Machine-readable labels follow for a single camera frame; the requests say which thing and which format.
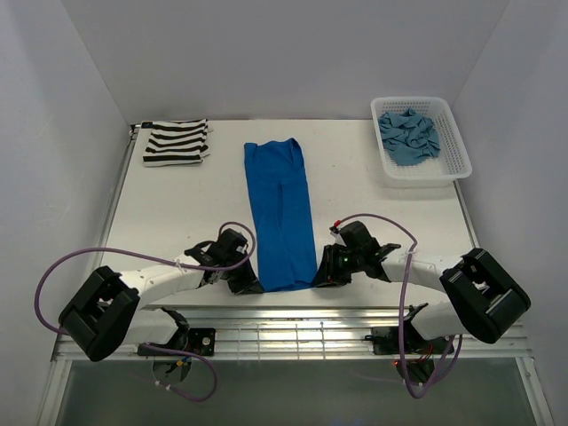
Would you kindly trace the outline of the blue tank top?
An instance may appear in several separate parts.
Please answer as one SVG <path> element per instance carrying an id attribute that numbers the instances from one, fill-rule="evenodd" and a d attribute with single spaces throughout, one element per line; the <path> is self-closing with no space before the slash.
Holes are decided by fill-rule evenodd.
<path id="1" fill-rule="evenodd" d="M 264 290 L 309 288 L 318 260 L 302 148 L 293 138 L 247 143 L 244 167 Z"/>

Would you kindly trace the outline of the black white striped tank top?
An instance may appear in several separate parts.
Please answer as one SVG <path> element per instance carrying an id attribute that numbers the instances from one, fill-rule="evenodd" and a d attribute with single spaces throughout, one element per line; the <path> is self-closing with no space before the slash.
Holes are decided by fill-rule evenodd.
<path id="1" fill-rule="evenodd" d="M 199 165 L 209 156 L 209 120 L 153 121 L 148 130 L 143 165 L 157 168 Z"/>

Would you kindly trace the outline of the light teal tank top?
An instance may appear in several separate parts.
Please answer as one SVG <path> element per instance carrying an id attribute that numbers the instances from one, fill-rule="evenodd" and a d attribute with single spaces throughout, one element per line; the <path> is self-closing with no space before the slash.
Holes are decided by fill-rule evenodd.
<path id="1" fill-rule="evenodd" d="M 441 152 L 433 121 L 412 108 L 385 112 L 377 120 L 383 149 L 399 167 L 417 166 Z"/>

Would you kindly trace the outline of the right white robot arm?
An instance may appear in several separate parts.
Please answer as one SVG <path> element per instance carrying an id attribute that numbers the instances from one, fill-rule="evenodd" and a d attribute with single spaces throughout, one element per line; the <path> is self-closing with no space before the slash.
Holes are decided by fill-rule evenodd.
<path id="1" fill-rule="evenodd" d="M 371 336 L 380 353 L 441 353 L 451 335 L 496 343 L 531 307 L 527 293 L 484 249 L 458 256 L 405 254 L 396 243 L 380 244 L 360 221 L 334 225 L 331 231 L 335 243 L 324 248 L 314 287 L 341 287 L 363 272 L 375 280 L 408 281 L 448 298 L 406 308 L 401 325 L 374 331 Z"/>

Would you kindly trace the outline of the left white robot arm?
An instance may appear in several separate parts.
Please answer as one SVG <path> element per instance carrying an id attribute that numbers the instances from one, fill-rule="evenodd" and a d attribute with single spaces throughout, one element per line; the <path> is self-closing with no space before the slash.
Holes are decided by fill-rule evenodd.
<path id="1" fill-rule="evenodd" d="M 233 227 L 226 223 L 215 240 L 198 243 L 173 260 L 155 259 L 144 269 L 116 272 L 100 266 L 67 303 L 59 325 L 94 362 L 123 344 L 136 344 L 141 356 L 185 351 L 190 338 L 185 317 L 151 304 L 220 280 L 237 294 L 262 290 L 250 263 L 256 238 Z"/>

